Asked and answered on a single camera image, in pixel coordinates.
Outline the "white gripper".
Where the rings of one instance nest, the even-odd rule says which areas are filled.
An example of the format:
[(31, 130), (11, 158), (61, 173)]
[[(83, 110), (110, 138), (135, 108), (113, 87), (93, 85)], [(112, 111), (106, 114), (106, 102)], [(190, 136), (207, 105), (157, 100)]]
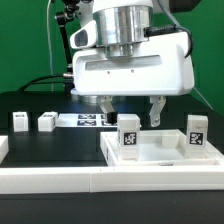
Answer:
[(131, 57), (108, 59), (102, 48), (78, 51), (73, 56), (76, 90), (99, 96), (98, 104), (109, 124), (117, 123), (111, 96), (151, 96), (150, 124), (158, 127), (165, 96), (183, 95), (194, 87), (188, 47), (188, 35), (178, 32), (136, 43)]

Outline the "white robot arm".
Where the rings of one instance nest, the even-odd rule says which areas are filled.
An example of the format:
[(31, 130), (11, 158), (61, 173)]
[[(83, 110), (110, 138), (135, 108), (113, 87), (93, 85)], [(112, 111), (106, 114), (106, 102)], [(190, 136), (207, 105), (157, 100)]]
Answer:
[(64, 42), (67, 71), (75, 93), (94, 97), (115, 123), (115, 96), (148, 96), (153, 127), (168, 96), (194, 87), (192, 35), (176, 19), (162, 27), (153, 16), (192, 10), (198, 2), (180, 0), (62, 0), (56, 15)]

